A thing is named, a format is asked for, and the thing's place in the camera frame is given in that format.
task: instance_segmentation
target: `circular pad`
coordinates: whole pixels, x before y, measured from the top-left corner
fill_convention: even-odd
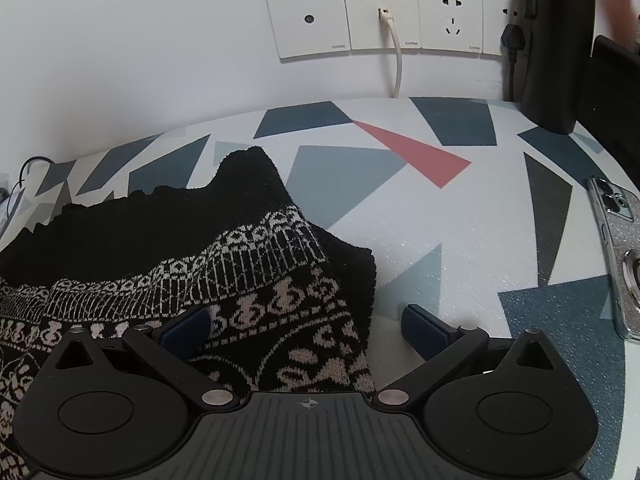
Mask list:
[[[108,433],[124,426],[133,415],[133,403],[113,392],[87,392],[60,406],[58,418],[71,431]]]
[[[487,426],[502,433],[529,434],[546,428],[554,413],[539,397],[502,392],[480,401],[478,415]]]

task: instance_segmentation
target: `phone case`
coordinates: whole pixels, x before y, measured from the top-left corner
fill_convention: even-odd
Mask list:
[[[608,208],[596,178],[588,180],[593,211],[598,221],[602,245],[612,280],[613,319],[620,336],[640,343],[640,289],[636,270],[640,266],[640,200],[627,189],[620,190],[628,203],[631,219]]]

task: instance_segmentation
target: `white wall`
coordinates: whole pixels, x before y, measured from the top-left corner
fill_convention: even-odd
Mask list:
[[[0,0],[0,171],[238,112],[388,95],[393,60],[281,62],[265,0]],[[502,96],[502,62],[404,56],[404,95]]]

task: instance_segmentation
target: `patterned knit fabric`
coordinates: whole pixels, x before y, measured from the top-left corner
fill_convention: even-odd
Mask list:
[[[28,472],[12,418],[72,326],[117,337],[203,305],[210,337],[190,364],[239,395],[368,394],[374,285],[370,251],[309,224],[260,148],[202,189],[65,208],[0,253],[0,478]]]

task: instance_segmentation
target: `table surface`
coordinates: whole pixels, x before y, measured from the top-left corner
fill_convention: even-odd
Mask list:
[[[588,478],[640,480],[640,346],[616,336],[584,179],[638,194],[578,124],[542,130],[513,104],[455,98],[323,102],[218,119],[56,164],[35,164],[0,250],[69,202],[160,184],[202,187],[228,153],[264,148],[306,217],[372,249],[378,267],[369,365],[378,387],[421,359],[398,308],[418,303],[493,336],[544,329],[598,413]]]

